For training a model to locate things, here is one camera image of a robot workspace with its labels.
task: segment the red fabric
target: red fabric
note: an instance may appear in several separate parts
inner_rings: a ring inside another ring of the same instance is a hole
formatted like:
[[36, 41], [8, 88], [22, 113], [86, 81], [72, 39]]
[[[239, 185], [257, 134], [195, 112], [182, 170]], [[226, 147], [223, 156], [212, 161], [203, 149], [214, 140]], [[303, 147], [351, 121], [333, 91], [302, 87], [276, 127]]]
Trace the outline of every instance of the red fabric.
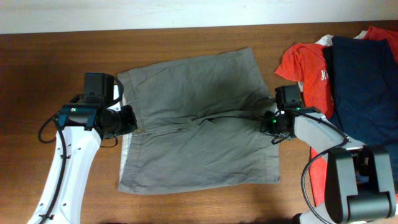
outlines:
[[[363, 39], [387, 39], [392, 54], [398, 63], [398, 32], [371, 26]], [[315, 106], [327, 118], [331, 118], [334, 106], [331, 98], [329, 77], [326, 72], [326, 62], [322, 53], [323, 48], [325, 46], [320, 44], [295, 44], [291, 46], [285, 52], [282, 63], [275, 73], [288, 80], [304, 82], [305, 106]], [[311, 148], [310, 154], [311, 158], [314, 158], [318, 153]], [[320, 158], [312, 164], [309, 171], [315, 205], [325, 201], [326, 169], [326, 161]]]
[[305, 106], [314, 106], [327, 118], [334, 111], [326, 61], [320, 44], [295, 44], [282, 57], [276, 74], [292, 81], [304, 82]]

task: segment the gray cloth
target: gray cloth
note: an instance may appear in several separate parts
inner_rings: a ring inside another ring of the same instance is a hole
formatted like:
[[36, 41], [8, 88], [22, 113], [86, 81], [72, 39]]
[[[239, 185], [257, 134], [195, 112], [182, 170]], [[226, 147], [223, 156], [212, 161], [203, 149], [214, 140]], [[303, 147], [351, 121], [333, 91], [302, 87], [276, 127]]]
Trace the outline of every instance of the gray cloth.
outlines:
[[[251, 49], [158, 63], [120, 73], [139, 129], [119, 189], [171, 194], [279, 181], [278, 146], [252, 107], [269, 96]], [[274, 105], [266, 109], [274, 110]]]

